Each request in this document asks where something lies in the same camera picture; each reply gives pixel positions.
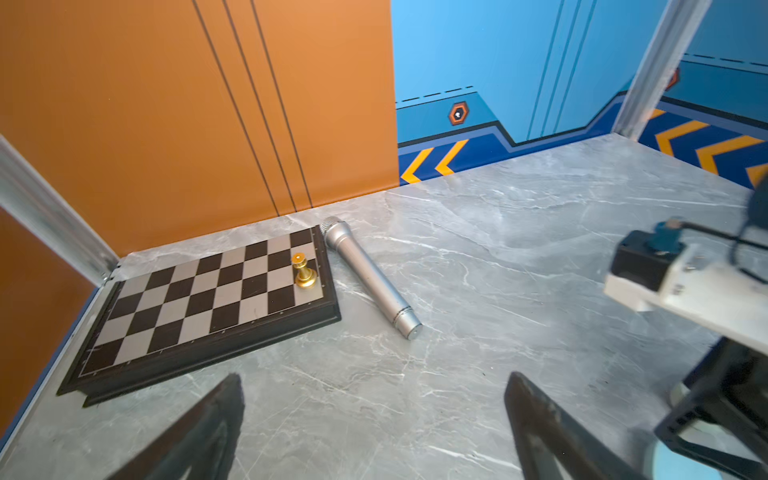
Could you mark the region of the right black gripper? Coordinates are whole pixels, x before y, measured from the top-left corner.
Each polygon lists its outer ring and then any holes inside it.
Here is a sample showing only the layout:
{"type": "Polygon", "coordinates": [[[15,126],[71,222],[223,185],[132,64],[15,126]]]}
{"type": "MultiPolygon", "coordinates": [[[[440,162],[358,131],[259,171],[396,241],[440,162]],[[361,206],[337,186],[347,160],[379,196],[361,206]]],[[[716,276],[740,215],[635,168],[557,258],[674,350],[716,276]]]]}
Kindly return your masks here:
{"type": "Polygon", "coordinates": [[[671,452],[739,479],[767,477],[767,356],[725,337],[684,378],[687,392],[655,435],[671,452]],[[692,443],[682,432],[696,420],[733,434],[757,460],[692,443]]]}

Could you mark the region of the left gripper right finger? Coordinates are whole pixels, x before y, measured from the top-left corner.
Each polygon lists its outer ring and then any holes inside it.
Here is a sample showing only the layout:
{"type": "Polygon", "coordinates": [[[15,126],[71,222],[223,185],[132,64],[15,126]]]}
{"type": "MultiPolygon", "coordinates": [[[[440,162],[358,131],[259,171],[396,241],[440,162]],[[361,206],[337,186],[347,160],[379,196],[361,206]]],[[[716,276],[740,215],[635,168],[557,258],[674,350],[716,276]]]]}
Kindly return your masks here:
{"type": "Polygon", "coordinates": [[[510,374],[504,404],[526,479],[640,479],[537,385],[510,374]]]}

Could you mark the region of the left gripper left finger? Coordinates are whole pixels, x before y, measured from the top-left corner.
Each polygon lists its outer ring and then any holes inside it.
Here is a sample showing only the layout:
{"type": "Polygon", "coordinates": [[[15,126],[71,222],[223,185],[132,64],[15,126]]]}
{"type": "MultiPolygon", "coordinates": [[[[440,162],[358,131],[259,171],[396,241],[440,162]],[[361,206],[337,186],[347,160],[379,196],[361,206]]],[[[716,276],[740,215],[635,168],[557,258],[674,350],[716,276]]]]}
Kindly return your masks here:
{"type": "Polygon", "coordinates": [[[241,378],[230,374],[112,479],[226,479],[244,418],[241,378]]]}

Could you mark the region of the white charging case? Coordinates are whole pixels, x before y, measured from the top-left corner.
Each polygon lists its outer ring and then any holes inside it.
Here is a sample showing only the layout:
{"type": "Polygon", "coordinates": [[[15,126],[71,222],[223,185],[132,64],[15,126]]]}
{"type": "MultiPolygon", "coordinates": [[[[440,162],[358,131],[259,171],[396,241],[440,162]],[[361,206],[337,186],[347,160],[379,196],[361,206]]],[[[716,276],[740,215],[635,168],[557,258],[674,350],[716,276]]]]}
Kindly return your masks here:
{"type": "Polygon", "coordinates": [[[689,393],[690,389],[683,382],[676,383],[669,392],[670,406],[678,405],[689,393]]]}

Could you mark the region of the blue charging case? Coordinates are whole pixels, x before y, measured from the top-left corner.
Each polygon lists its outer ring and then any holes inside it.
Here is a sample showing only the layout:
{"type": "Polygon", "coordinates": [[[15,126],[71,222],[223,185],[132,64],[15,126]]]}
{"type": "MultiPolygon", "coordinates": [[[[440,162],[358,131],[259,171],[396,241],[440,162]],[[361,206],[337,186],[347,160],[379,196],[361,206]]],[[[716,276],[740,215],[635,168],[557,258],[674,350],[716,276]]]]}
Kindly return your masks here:
{"type": "Polygon", "coordinates": [[[653,480],[722,480],[722,474],[711,467],[671,451],[661,441],[646,450],[643,474],[653,480]]]}

